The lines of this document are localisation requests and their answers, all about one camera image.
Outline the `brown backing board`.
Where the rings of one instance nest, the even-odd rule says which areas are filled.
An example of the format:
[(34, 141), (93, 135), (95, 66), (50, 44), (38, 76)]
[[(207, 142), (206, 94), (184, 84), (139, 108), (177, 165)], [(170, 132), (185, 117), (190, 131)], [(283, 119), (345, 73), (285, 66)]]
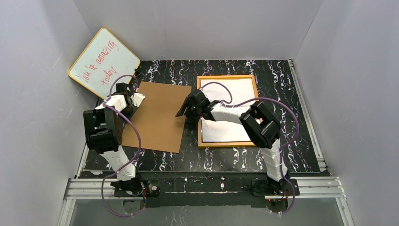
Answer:
[(141, 82), (138, 92), (145, 95), (131, 122), (139, 132), (142, 149), (180, 152), (185, 117), (176, 117), (190, 86)]

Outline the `building photo print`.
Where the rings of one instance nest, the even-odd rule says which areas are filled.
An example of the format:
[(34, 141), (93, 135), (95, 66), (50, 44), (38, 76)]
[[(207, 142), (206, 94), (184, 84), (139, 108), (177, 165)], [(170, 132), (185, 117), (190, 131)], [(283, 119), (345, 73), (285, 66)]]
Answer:
[(221, 103), (217, 104), (214, 107), (214, 109), (212, 110), (212, 114), (215, 115), (215, 119), (216, 119), (215, 122), (225, 121), (225, 122), (232, 122), (232, 123), (241, 125), (241, 122), (239, 120), (240, 116), (249, 109), (249, 106), (251, 104), (253, 104), (254, 101), (248, 102), (241, 106), (227, 105), (226, 103), (227, 102), (221, 102)]

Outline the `yellow wooden picture frame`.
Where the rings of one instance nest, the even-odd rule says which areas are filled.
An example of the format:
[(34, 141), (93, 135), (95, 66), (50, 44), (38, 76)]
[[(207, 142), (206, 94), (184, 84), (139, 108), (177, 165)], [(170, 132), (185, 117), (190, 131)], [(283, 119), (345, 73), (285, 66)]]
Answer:
[[(211, 75), (197, 77), (197, 88), (210, 101), (225, 100), (227, 105), (238, 105), (258, 97), (253, 75)], [(241, 125), (200, 119), (198, 147), (254, 146)]]

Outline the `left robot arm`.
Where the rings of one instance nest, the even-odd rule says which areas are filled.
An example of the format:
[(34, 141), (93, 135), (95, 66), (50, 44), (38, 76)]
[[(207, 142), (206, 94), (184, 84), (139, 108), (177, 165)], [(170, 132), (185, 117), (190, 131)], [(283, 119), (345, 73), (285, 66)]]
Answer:
[[(117, 83), (116, 92), (106, 99), (105, 104), (129, 118), (139, 107), (139, 104), (134, 104), (134, 94), (127, 84)], [(122, 191), (142, 190), (141, 176), (136, 173), (133, 163), (121, 169), (129, 161), (122, 148), (123, 119), (101, 104), (93, 110), (84, 111), (83, 120), (88, 148), (105, 158), (116, 172), (118, 181), (111, 185)]]

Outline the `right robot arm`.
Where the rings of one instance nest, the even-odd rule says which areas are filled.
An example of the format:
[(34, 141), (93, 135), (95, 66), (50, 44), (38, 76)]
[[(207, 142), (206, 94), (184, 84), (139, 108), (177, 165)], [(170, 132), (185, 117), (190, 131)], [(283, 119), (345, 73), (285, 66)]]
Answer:
[(185, 116), (194, 124), (205, 119), (241, 125), (250, 141), (261, 149), (268, 178), (277, 182), (287, 181), (287, 167), (283, 162), (280, 145), (281, 125), (267, 109), (264, 100), (279, 104), (275, 99), (256, 97), (241, 103), (251, 104), (241, 113), (237, 110), (240, 104), (228, 105), (225, 100), (210, 101), (201, 89), (196, 89), (185, 98), (176, 116)]

